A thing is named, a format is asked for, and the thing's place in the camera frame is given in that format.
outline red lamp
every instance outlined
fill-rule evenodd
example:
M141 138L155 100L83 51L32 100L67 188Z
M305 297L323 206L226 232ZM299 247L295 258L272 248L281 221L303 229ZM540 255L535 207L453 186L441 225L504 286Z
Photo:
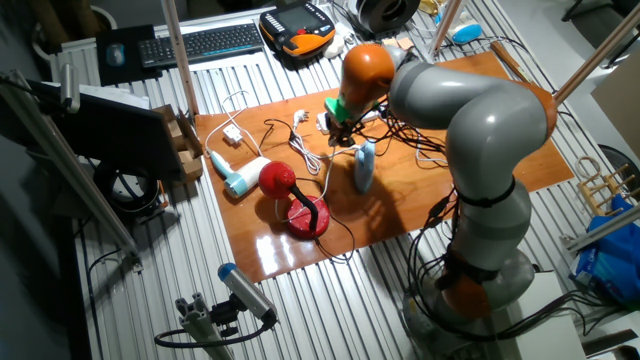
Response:
M316 201L316 197L302 194L296 186L296 174L289 165L282 161L268 163L260 171L258 184L269 198L282 199L289 197L289 194L296 197L287 212L288 218L293 217L287 222L287 227L294 235L314 239L327 231L331 218L327 204L324 200Z

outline red ball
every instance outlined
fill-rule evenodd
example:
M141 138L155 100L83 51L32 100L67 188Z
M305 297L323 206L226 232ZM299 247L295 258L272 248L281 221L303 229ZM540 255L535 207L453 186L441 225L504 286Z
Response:
M296 174L293 169L282 161L272 161L260 171L258 185L265 196L270 198L285 198L291 193L291 187L296 184Z

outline red stand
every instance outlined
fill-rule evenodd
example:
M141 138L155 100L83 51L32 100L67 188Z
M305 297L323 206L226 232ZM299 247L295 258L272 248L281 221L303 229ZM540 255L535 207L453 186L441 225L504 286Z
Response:
M315 201L317 199L315 196L307 196L307 198L311 201ZM287 212L287 218L291 220L287 222L287 227L295 236L301 239L312 240L324 234L329 228L331 215L329 213L327 203L325 203L324 200L320 200L317 201L315 205L318 208L318 225L316 226L315 233L312 233L309 230L309 221L311 220L311 213L309 212L309 209L305 208L300 211L303 206L298 199L293 200L293 203L291 203L291 207Z

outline hair dryer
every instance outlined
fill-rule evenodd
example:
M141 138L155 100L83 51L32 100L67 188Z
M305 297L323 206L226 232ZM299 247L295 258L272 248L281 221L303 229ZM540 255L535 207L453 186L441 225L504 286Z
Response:
M229 195L234 198L241 197L251 188L256 186L260 171L265 165L271 162L271 160L259 156L240 168L240 170L233 171L231 169L231 165L229 165L229 163L226 162L220 154L209 150L209 155L211 155L211 162L213 163L213 166L225 178L224 188L227 190Z

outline computer monitor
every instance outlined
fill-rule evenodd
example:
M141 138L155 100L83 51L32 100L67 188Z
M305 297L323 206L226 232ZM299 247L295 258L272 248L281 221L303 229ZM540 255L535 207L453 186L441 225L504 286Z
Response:
M29 86L41 96L60 101L57 87L35 81L29 81ZM77 155L106 161L122 173L152 180L186 178L160 113L81 94L77 113L52 119Z

